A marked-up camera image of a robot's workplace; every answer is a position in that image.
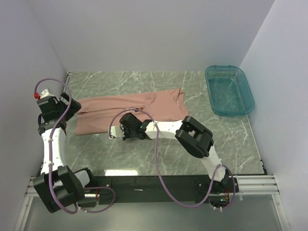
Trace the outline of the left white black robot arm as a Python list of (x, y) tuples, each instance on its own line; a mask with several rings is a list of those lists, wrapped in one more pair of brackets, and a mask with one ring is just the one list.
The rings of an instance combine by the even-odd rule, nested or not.
[(73, 172), (65, 161), (66, 124), (80, 109), (81, 104), (70, 100), (63, 92), (61, 98), (48, 89), (34, 94), (41, 110), (38, 116), (38, 133), (44, 143), (44, 158), (40, 174), (34, 178), (33, 186), (50, 213), (85, 199), (85, 193), (96, 189), (96, 181), (88, 168)]

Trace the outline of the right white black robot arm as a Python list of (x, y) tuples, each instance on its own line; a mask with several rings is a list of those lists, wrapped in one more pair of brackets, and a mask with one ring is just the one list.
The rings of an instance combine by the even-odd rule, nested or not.
[(222, 163), (214, 147), (213, 133), (193, 117), (186, 116), (183, 120), (172, 122), (153, 122), (150, 119), (142, 122), (132, 113), (126, 113), (119, 122), (124, 140), (177, 140), (190, 155), (199, 158), (205, 166), (211, 180), (212, 193), (226, 192), (230, 174), (223, 166), (214, 173), (215, 168)]

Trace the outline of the pink printed t shirt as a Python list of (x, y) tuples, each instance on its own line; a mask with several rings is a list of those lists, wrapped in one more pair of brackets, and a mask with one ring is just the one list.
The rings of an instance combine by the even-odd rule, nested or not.
[(103, 96), (82, 99), (77, 113), (76, 135), (106, 133), (112, 119), (119, 112), (135, 108), (149, 113), (154, 120), (171, 122), (189, 115), (184, 102), (184, 91), (173, 90)]

